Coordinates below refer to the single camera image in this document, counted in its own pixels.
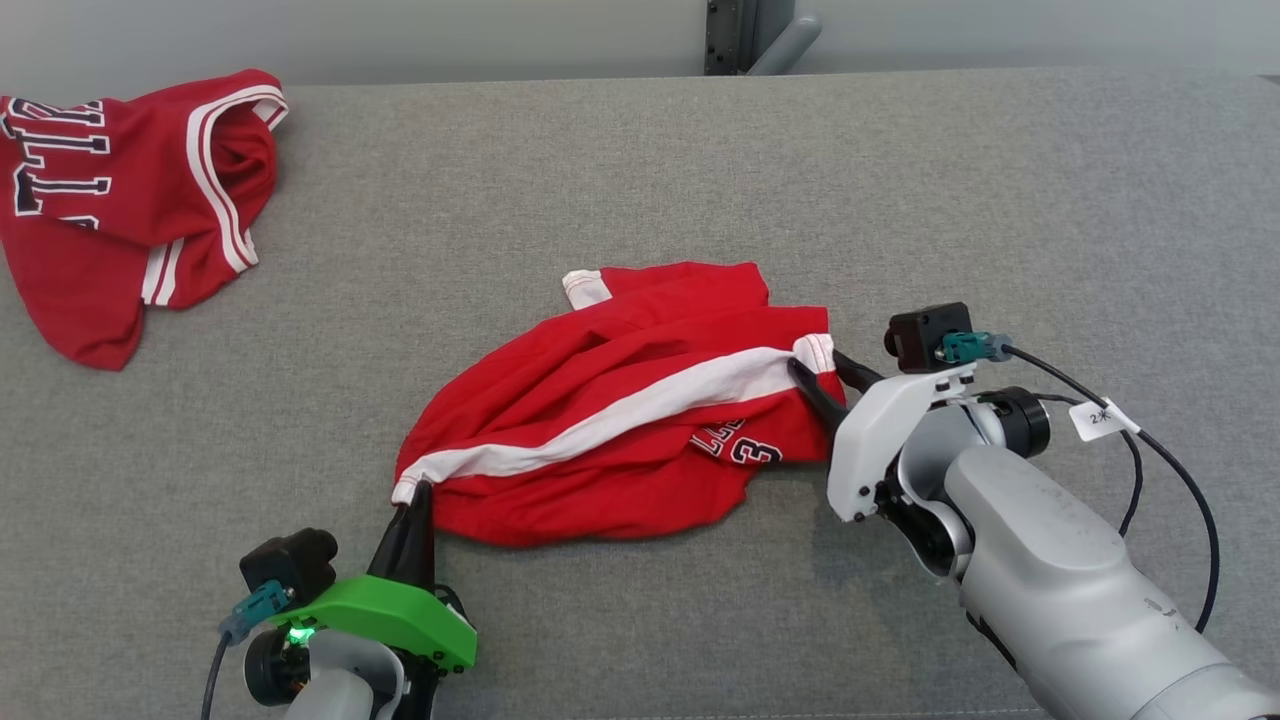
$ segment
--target green light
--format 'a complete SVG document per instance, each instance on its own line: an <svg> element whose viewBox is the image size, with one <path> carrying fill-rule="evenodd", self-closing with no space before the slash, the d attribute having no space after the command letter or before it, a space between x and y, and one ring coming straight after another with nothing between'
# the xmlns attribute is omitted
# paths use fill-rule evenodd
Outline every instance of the green light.
<svg viewBox="0 0 1280 720"><path fill-rule="evenodd" d="M316 634L315 628L289 628L289 642L293 644L307 644L307 641L314 634Z"/></svg>

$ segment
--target gray table surface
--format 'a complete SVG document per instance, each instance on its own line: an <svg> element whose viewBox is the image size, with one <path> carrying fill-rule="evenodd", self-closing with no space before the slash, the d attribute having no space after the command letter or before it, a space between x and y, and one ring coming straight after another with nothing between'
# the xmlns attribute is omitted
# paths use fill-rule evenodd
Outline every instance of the gray table surface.
<svg viewBox="0 0 1280 720"><path fill-rule="evenodd" d="M931 72L288 88L262 263L148 311L120 374L50 351L0 282L0 717L193 717L237 559L314 525L362 570L442 384L567 309L563 272L754 260L888 370L886 319L978 323L1128 409L1201 478L1210 637L1280 684L1280 91L1217 72ZM1029 368L991 387L1061 389ZM1119 438L1038 464L1117 521ZM1206 541L1148 456L1135 564L1199 610ZM955 592L817 469L678 537L439 548L481 632L442 719L1043 717ZM252 705L228 655L215 717Z"/></svg>

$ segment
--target black cable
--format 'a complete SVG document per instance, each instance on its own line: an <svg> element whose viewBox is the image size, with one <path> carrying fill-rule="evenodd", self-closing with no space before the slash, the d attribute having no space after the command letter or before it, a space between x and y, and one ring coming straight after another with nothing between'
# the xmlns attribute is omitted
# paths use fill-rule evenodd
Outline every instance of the black cable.
<svg viewBox="0 0 1280 720"><path fill-rule="evenodd" d="M1036 365L1041 370L1044 370L1046 373L1053 375L1062 383L1068 384L1075 392L1087 397L1091 402L1093 402L1098 407L1107 406L1107 402L1102 400L1098 395L1096 395L1093 391L1080 384L1071 375L1068 375L1062 370L1059 370L1057 368L1050 365L1048 363L1041 360L1039 357L1036 357L1029 352L1023 352L1021 350L1018 350L1011 345L1002 345L1001 350L1007 355L1012 355L1014 357L1025 360L1027 363L1030 363L1032 365ZM1192 478L1192 474L1187 471L1187 468L1184 468L1183 464L1179 462L1176 457L1174 457L1172 452L1169 452L1169 450L1165 448L1164 445L1160 445L1160 442L1157 442L1156 438L1151 437L1151 433L1148 433L1147 430L1139 430L1138 439L1147 443L1147 447L1155 450L1156 455L1164 459L1165 462L1167 462L1169 466L1174 469L1174 473L1178 474L1178 477L1183 480L1183 484L1187 486L1187 489L1190 491L1192 497L1196 500L1196 506L1199 507L1201 516L1204 519L1204 532L1208 534L1208 587L1204 589L1204 605L1203 607L1201 607L1199 619L1196 620L1196 632L1203 633L1204 628L1208 626L1210 616L1213 615L1213 601L1217 598L1219 566L1221 565L1222 560L1217 542L1217 523L1213 521L1213 511L1210 510L1208 501L1204 500L1204 493L1201 492L1199 486L1196 484L1196 479Z"/></svg>
<svg viewBox="0 0 1280 720"><path fill-rule="evenodd" d="M1075 397L1051 393L1036 393L1036 398L1047 402L1066 402L1068 405L1080 405L1084 402ZM1129 509L1125 510L1124 520L1120 521L1119 529L1120 537L1125 537L1129 534L1129 525L1133 523L1134 515L1138 514L1138 502L1142 501L1142 451L1138 450L1138 443L1133 439L1133 434L1129 430L1120 430L1120 437L1124 438L1125 445L1129 446L1129 452L1133 454L1133 495L1129 497Z"/></svg>
<svg viewBox="0 0 1280 720"><path fill-rule="evenodd" d="M209 680L205 682L205 702L200 706L200 720L209 720L209 714L214 710L214 685L218 684L218 669L223 666L223 656L227 655L229 644L232 644L232 634L223 633L223 639L218 641L218 651L214 652L214 664L209 666Z"/></svg>

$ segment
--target red cloth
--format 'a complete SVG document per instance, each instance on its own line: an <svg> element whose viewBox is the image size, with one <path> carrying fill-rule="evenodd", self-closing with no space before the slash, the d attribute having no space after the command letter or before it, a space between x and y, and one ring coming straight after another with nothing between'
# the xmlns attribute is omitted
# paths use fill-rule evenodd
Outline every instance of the red cloth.
<svg viewBox="0 0 1280 720"><path fill-rule="evenodd" d="M431 400L393 500L435 482L436 525L502 546L644 538L714 523L764 462L829 441L786 369L844 397L824 307L769 307L754 264L571 273L577 310Z"/></svg>
<svg viewBox="0 0 1280 720"><path fill-rule="evenodd" d="M287 113L261 70L68 109L0 97L0 240L49 345L119 370L143 304L189 307L257 264Z"/></svg>

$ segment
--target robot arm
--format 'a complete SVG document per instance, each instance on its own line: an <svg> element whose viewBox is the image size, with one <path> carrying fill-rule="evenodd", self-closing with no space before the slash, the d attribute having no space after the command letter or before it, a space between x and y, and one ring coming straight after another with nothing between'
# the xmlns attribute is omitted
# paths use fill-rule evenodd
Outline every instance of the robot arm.
<svg viewBox="0 0 1280 720"><path fill-rule="evenodd" d="M1236 670L1133 566L1119 533L1025 460L1050 439L1038 400L965 393L973 365L946 366L938 343L972 331L957 305L896 316L886 346L908 374L865 386L865 386L846 414L792 368L835 424L836 512L897 527L1057 720L1280 719L1280 694ZM931 315L946 319L933 337Z"/></svg>

